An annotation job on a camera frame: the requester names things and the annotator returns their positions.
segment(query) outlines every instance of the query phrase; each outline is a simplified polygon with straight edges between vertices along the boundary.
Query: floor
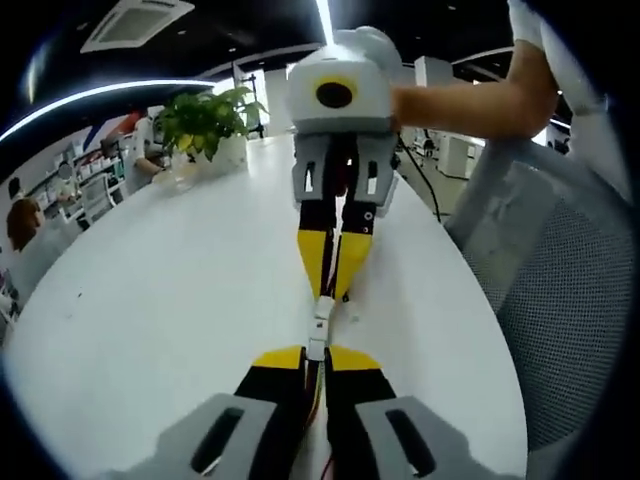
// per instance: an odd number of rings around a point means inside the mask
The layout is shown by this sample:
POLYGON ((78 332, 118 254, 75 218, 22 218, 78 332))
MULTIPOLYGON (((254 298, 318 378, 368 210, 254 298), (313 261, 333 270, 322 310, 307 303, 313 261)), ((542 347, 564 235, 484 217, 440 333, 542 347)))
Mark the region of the floor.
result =
MULTIPOLYGON (((433 190, 440 207, 440 216, 443 221, 446 220, 446 218, 454 212, 456 202, 467 186, 467 180, 445 177, 436 168, 437 161, 432 158, 424 158, 416 152, 412 152, 412 155, 418 165, 422 165, 422 171, 425 177, 427 177, 431 185, 433 185, 433 190)), ((409 156, 406 152, 400 152, 398 156, 401 161, 398 167, 398 173, 400 173, 407 183, 416 191, 422 201, 431 210, 435 211, 433 197, 431 196, 429 187, 420 176, 416 167, 409 160, 409 156)))

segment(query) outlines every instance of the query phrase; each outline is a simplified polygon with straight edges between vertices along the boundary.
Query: green plant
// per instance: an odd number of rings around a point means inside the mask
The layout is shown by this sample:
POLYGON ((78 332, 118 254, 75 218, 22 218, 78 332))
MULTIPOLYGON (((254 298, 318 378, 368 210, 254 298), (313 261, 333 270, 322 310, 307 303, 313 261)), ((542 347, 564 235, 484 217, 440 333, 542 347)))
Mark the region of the green plant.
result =
POLYGON ((222 138, 247 135, 247 124, 255 125, 260 110, 266 112, 259 102, 246 101, 251 93, 247 87, 237 87, 220 94, 178 95, 158 117, 165 147, 170 152, 173 148, 191 154, 204 152, 211 161, 222 138))

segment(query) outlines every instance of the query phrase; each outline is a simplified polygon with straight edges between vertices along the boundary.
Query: human arm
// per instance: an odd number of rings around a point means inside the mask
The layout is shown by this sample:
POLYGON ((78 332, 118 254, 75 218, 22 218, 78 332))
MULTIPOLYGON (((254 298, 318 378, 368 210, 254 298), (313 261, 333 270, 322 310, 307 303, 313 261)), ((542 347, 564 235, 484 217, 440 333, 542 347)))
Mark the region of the human arm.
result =
POLYGON ((137 169, 149 176, 162 171, 161 167, 145 157, 145 143, 151 140, 151 135, 152 129, 149 119, 144 117, 138 120, 132 138, 134 162, 137 169))
POLYGON ((152 161, 147 160, 145 157, 136 158, 136 168, 142 170, 143 172, 151 176, 164 170, 162 167, 159 167, 152 161))
POLYGON ((482 138, 532 137, 547 125, 558 87, 539 39, 540 20, 519 2, 510 7, 516 40, 507 78, 479 85, 395 88, 400 125, 482 138))

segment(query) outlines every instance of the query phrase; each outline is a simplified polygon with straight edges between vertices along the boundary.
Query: white table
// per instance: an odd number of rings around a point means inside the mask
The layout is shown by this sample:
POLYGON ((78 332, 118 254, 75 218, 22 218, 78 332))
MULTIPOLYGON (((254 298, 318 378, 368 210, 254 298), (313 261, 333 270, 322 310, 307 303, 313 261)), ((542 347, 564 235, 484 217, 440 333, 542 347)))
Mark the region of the white table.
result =
MULTIPOLYGON (((256 140, 248 172, 180 195, 146 187, 43 278, 6 369, 72 474, 130 468, 162 430, 233 392, 260 353, 306 344, 313 302, 292 162, 290 136, 256 140)), ((333 342, 378 360, 399 396, 418 396, 466 436, 479 464, 524 476, 525 416, 507 345, 464 259, 404 182, 376 222, 351 298, 360 320, 338 310, 333 342)), ((316 479, 328 451, 310 442, 307 478, 316 479)))

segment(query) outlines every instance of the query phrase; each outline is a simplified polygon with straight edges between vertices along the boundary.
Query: air conditioner vent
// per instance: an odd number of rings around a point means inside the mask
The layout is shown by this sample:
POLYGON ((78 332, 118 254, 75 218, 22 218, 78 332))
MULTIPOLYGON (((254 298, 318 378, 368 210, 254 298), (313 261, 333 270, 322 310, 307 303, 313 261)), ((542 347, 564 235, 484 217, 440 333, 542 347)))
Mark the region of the air conditioner vent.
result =
POLYGON ((141 47, 194 8, 181 0, 121 0, 91 33, 80 53, 141 47))

